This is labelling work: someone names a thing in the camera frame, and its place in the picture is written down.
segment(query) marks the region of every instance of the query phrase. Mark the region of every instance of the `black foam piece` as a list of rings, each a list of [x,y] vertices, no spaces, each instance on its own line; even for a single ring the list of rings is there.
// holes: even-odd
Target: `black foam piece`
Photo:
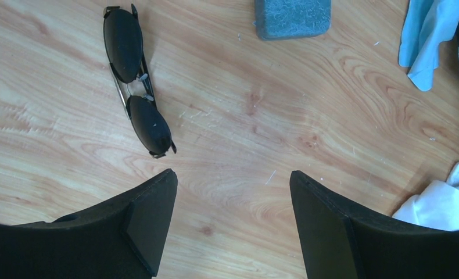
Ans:
[[[152,278],[177,193],[165,170],[52,223],[0,224],[0,278]]]
[[[308,278],[459,278],[459,231],[385,216],[301,171],[290,188]]]

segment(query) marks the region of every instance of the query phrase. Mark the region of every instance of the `wooden floor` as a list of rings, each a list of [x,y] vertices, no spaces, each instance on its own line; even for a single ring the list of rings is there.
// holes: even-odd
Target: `wooden floor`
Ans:
[[[0,0],[0,223],[52,221],[172,168],[158,278],[305,278],[292,170],[384,214],[446,178],[457,45],[417,90],[397,64],[408,0],[333,1],[325,35],[276,42],[256,37],[253,2],[136,3],[178,146],[154,160],[107,67],[105,1]]]

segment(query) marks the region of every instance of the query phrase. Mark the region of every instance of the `aviator sunglasses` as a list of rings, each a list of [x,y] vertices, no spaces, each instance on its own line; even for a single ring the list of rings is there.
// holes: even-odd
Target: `aviator sunglasses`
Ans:
[[[134,4],[131,7],[132,13],[119,6],[106,7],[103,14],[106,54],[127,117],[139,140],[157,159],[163,157],[170,147],[177,153],[177,148],[171,139],[168,124],[156,107],[144,57],[141,26]],[[144,88],[143,96],[131,93],[132,87],[136,86]]]

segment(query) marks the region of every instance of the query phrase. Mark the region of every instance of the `debris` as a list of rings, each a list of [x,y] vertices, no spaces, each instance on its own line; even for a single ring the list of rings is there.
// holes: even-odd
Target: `debris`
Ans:
[[[272,177],[275,175],[275,171],[276,170],[274,170],[274,172],[271,174],[271,177],[269,177],[269,180],[267,180],[266,185],[271,181]]]

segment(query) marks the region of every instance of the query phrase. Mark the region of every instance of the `gray scrubbing pad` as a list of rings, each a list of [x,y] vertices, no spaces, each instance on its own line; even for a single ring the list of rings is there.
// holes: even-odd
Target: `gray scrubbing pad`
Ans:
[[[331,26],[331,0],[255,0],[257,35],[285,40],[321,35]]]

